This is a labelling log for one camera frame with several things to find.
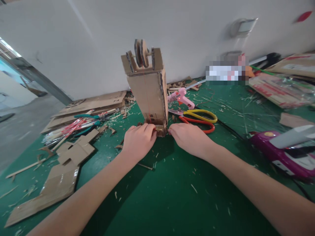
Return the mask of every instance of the forearm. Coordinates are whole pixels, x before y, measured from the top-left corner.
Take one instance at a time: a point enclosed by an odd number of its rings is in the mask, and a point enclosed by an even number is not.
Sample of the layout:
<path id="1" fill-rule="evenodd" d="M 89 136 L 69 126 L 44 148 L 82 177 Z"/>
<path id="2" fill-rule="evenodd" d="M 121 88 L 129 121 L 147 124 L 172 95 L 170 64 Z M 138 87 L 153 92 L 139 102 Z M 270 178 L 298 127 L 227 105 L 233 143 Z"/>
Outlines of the forearm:
<path id="1" fill-rule="evenodd" d="M 53 211 L 29 235 L 79 235 L 117 183 L 134 167 L 124 153 L 83 185 Z"/>
<path id="2" fill-rule="evenodd" d="M 217 146 L 209 163 L 226 175 L 282 235 L 314 235 L 315 204 L 228 150 Z"/>

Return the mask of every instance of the pink machine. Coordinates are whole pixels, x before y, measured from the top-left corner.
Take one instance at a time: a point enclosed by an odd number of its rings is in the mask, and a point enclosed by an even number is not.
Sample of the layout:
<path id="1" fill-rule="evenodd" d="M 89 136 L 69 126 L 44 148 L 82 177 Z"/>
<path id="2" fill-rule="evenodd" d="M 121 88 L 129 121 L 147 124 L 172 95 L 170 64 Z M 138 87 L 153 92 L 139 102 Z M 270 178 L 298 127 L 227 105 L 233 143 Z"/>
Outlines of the pink machine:
<path id="1" fill-rule="evenodd" d="M 286 133 L 265 131 L 252 136 L 250 142 L 275 166 L 288 175 L 307 182 L 315 176 L 315 146 L 299 144 L 315 139 L 315 126 L 296 127 Z"/>
<path id="2" fill-rule="evenodd" d="M 167 102 L 178 101 L 179 104 L 186 104 L 189 110 L 193 110 L 195 108 L 195 104 L 185 97 L 187 91 L 185 88 L 180 88 L 178 91 L 173 92 L 171 95 L 167 97 Z"/>

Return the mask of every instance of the orange-handled scissors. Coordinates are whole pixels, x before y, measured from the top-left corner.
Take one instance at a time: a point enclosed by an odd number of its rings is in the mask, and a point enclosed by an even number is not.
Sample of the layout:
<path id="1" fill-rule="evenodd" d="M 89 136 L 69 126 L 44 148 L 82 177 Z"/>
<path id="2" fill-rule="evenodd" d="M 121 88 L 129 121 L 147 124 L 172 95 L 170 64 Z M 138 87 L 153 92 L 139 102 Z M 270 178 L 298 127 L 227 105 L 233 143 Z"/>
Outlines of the orange-handled scissors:
<path id="1" fill-rule="evenodd" d="M 187 124 L 189 124 L 189 122 L 194 122 L 194 123 L 200 123 L 200 124 L 209 125 L 210 126 L 209 130 L 203 130 L 203 132 L 206 133 L 206 134 L 212 133 L 214 131 L 215 127 L 214 127 L 213 123 L 216 123 L 217 120 L 218 120 L 218 118 L 217 118 L 217 116 L 215 114 L 213 114 L 210 111 L 202 110 L 202 109 L 188 110 L 188 111 L 169 109 L 168 111 L 170 113 L 178 115 L 179 119 L 182 122 L 185 122 Z M 202 112 L 202 113 L 208 114 L 208 115 L 210 115 L 213 118 L 213 120 L 209 120 L 207 118 L 199 116 L 199 115 L 195 114 L 196 112 Z M 184 115 L 191 115 L 191 116 L 193 116 L 195 118 L 198 118 L 198 120 L 187 118 Z"/>

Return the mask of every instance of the magenta device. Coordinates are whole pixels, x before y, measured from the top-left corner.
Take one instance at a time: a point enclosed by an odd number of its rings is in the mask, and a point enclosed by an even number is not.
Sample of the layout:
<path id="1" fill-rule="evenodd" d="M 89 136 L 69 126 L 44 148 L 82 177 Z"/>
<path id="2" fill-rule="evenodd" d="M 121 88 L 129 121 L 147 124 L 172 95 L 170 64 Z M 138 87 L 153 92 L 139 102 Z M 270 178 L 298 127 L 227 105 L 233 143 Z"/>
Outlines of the magenta device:
<path id="1" fill-rule="evenodd" d="M 173 92 L 171 95 L 167 97 L 167 102 L 178 101 L 179 104 L 186 104 L 189 110 L 195 108 L 195 104 L 185 97 L 187 91 L 185 88 L 180 88 L 178 91 Z"/>
<path id="2" fill-rule="evenodd" d="M 284 170 L 288 175 L 304 181 L 312 181 L 315 176 L 315 156 L 312 154 L 304 154 L 299 156 L 291 156 L 284 149 L 279 149 L 270 143 L 270 140 L 281 135 L 277 131 L 265 131 L 255 134 L 249 141 L 259 149 L 265 157 L 275 166 Z"/>

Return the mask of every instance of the yellow scissor handle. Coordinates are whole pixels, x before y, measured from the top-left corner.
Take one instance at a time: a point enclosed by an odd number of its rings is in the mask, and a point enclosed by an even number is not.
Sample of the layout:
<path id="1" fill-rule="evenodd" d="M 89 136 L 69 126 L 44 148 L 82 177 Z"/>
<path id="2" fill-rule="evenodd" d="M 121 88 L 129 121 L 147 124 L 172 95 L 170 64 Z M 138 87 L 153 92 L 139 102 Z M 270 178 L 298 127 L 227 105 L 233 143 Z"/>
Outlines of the yellow scissor handle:
<path id="1" fill-rule="evenodd" d="M 199 116 L 199 115 L 195 114 L 196 112 L 206 113 L 206 114 L 210 115 L 213 118 L 213 120 L 209 120 L 207 118 Z M 200 120 L 203 120 L 203 121 L 206 121 L 206 122 L 209 122 L 209 123 L 216 123 L 218 121 L 218 118 L 217 118 L 217 116 L 215 114 L 213 114 L 210 111 L 202 110 L 202 109 L 184 111 L 184 115 L 191 115 L 193 117 L 196 117 L 196 118 L 198 118 Z"/>

